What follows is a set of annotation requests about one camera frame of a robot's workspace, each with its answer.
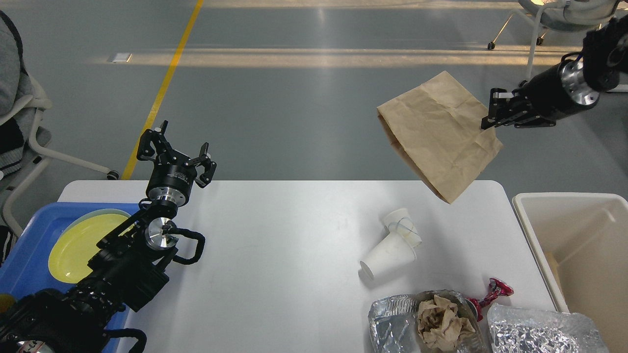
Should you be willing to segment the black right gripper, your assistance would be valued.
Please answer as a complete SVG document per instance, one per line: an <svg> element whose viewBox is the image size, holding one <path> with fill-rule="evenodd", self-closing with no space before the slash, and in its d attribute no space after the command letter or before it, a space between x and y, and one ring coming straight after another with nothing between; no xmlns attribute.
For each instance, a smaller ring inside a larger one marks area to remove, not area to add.
<svg viewBox="0 0 628 353"><path fill-rule="evenodd" d="M592 109L599 98L599 92L584 78L584 64L565 60L522 83L513 93L492 88L481 129L552 127L560 119ZM509 100L510 110L499 110Z"/></svg>

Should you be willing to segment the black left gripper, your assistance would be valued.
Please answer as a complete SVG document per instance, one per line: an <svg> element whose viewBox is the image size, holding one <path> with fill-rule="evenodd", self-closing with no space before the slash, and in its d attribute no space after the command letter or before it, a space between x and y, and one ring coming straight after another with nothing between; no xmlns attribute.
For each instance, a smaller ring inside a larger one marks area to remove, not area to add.
<svg viewBox="0 0 628 353"><path fill-rule="evenodd" d="M184 206L190 200L194 182L200 188L206 188L211 183L217 163L211 159L210 144L206 142L201 145L198 156L189 159L189 168L175 165L180 157L165 138L168 123L164 120L158 128L143 132L136 159L154 164L146 188L146 196L150 201L166 200L177 206Z"/></svg>

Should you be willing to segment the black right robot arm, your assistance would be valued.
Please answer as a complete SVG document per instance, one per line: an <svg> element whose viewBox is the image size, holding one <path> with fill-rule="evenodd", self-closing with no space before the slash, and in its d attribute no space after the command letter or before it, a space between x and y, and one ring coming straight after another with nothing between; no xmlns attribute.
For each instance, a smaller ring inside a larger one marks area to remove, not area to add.
<svg viewBox="0 0 628 353"><path fill-rule="evenodd" d="M594 108L601 92L615 89L627 72L627 18L612 18L587 33L583 47L559 63L508 91L493 88L482 129L552 127L556 122Z"/></svg>

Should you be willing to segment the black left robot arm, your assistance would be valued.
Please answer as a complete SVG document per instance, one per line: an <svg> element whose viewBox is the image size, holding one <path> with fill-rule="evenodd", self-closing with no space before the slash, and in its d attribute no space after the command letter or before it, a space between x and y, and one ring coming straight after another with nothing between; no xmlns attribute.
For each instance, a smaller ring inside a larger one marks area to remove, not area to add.
<svg viewBox="0 0 628 353"><path fill-rule="evenodd" d="M189 202L193 184L206 187L217 168L208 143L195 158L172 148L167 125L147 129L139 139L137 159L154 167L138 211L97 243L90 273L67 292L37 291L1 315L3 353L101 353L110 340L123 338L135 339L130 352L144 351L144 331L107 325L119 311L139 311L154 299L169 281L170 263L200 260L204 235L173 220Z"/></svg>

